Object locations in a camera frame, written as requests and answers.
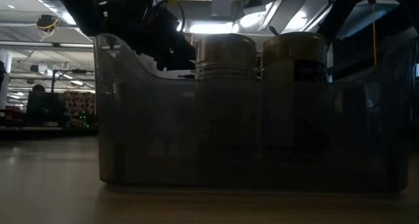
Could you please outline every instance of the pillar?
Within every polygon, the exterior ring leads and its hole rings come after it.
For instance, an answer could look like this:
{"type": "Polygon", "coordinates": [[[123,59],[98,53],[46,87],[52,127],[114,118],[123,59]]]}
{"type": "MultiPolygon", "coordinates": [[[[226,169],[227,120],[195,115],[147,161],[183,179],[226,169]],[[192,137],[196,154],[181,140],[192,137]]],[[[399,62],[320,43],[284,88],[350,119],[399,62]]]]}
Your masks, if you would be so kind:
{"type": "Polygon", "coordinates": [[[9,73],[12,68],[13,54],[6,50],[0,50],[0,109],[6,107],[7,101],[7,88],[9,85],[9,73]]]}

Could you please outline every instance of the ceiling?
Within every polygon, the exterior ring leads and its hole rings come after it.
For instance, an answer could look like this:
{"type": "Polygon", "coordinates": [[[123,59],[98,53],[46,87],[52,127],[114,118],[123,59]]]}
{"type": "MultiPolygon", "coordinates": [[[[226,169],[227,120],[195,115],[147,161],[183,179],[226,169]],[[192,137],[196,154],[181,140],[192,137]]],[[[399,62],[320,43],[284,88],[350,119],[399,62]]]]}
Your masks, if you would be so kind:
{"type": "MultiPolygon", "coordinates": [[[[301,28],[309,23],[318,12],[327,4],[327,0],[302,0],[301,4],[293,7],[294,11],[290,14],[282,13],[272,19],[272,25],[281,28],[282,33],[290,31],[300,31],[301,28]]],[[[381,0],[382,3],[387,4],[383,9],[390,9],[388,4],[393,4],[392,0],[381,0]]],[[[180,0],[180,3],[185,9],[187,15],[187,27],[192,27],[199,22],[220,22],[220,20],[211,17],[211,0],[180,0]]],[[[290,2],[291,5],[297,4],[297,1],[290,2]]],[[[42,39],[43,33],[35,26],[35,21],[42,14],[55,15],[48,5],[42,0],[0,0],[0,41],[27,41],[39,42],[42,39]]],[[[177,6],[170,7],[170,10],[180,18],[179,8],[177,6]]],[[[368,18],[366,11],[357,9],[356,12],[362,13],[364,18],[368,18]]],[[[351,19],[353,23],[357,20],[356,17],[351,19]]],[[[240,24],[240,20],[232,22],[231,25],[240,24]]],[[[350,33],[352,26],[346,27],[345,32],[350,33]]],[[[44,42],[49,43],[77,43],[77,44],[92,44],[92,38],[82,34],[76,26],[72,26],[64,20],[60,20],[60,28],[54,31],[54,34],[45,38],[44,42]]],[[[257,44],[257,48],[261,49],[262,44],[273,36],[270,31],[259,30],[258,26],[249,26],[244,28],[240,26],[239,33],[248,35],[257,44]]],[[[194,35],[195,40],[205,37],[207,34],[194,35]]],[[[11,92],[28,92],[35,84],[42,84],[46,88],[51,87],[51,76],[46,73],[31,73],[30,66],[33,64],[44,64],[49,69],[55,66],[60,66],[66,63],[70,69],[87,69],[94,70],[94,57],[92,48],[72,49],[72,48],[52,48],[52,49],[35,49],[31,46],[19,47],[2,47],[1,49],[10,51],[13,54],[12,62],[12,77],[9,84],[11,92]],[[27,83],[28,78],[34,78],[34,83],[27,83]]],[[[72,76],[70,77],[78,80],[84,80],[83,86],[73,84],[70,81],[58,81],[56,88],[59,89],[73,89],[73,90],[93,90],[94,76],[72,76]]],[[[10,98],[11,102],[16,102],[17,99],[10,98]]]]}

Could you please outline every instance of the table surface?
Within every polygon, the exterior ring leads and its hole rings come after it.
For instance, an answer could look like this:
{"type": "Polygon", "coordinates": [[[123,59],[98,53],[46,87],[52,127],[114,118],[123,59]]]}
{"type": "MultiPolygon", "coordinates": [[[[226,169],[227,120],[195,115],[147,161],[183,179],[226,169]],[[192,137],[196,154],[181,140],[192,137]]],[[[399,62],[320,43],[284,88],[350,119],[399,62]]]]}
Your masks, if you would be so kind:
{"type": "Polygon", "coordinates": [[[112,188],[96,138],[1,142],[0,223],[419,223],[419,156],[400,196],[112,188]]]}

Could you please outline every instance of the plastic storage container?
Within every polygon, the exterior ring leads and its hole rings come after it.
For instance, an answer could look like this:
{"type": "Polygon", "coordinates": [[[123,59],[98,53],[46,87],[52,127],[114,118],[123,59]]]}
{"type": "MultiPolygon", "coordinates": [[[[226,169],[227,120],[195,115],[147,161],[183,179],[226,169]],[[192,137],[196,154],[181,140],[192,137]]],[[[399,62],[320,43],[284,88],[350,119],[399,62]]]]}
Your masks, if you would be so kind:
{"type": "Polygon", "coordinates": [[[146,70],[151,62],[145,56],[136,56],[120,39],[96,37],[100,179],[193,187],[404,189],[415,51],[414,43],[389,51],[366,79],[295,83],[286,91],[249,79],[162,79],[146,70]],[[286,130],[290,105],[292,133],[286,130]]]}

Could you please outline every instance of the transparent plastic bin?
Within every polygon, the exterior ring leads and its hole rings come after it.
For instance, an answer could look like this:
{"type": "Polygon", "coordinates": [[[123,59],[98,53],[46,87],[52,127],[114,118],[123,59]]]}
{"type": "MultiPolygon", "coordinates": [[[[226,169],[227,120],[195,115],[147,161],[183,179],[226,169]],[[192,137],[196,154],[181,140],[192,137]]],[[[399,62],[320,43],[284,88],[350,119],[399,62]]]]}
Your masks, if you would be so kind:
{"type": "Polygon", "coordinates": [[[401,190],[416,44],[353,83],[163,79],[112,35],[95,40],[100,179],[108,183],[401,190]]]}

